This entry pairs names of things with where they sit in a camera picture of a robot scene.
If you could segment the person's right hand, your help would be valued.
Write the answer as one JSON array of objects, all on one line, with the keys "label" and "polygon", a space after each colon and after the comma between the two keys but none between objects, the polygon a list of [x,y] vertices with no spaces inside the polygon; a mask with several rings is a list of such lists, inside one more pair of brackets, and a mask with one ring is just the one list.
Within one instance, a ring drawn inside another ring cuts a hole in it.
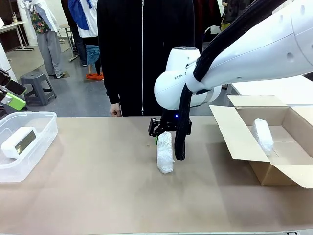
[{"label": "person's right hand", "polygon": [[112,117],[121,117],[121,108],[119,103],[111,104],[110,106],[110,115]]}]

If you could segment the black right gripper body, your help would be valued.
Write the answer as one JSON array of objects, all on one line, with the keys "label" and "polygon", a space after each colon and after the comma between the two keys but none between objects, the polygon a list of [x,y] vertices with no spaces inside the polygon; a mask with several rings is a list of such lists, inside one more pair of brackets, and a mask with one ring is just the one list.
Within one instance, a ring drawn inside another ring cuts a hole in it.
[{"label": "black right gripper body", "polygon": [[178,110],[163,109],[160,119],[160,127],[163,131],[174,132],[177,129],[179,121]]}]

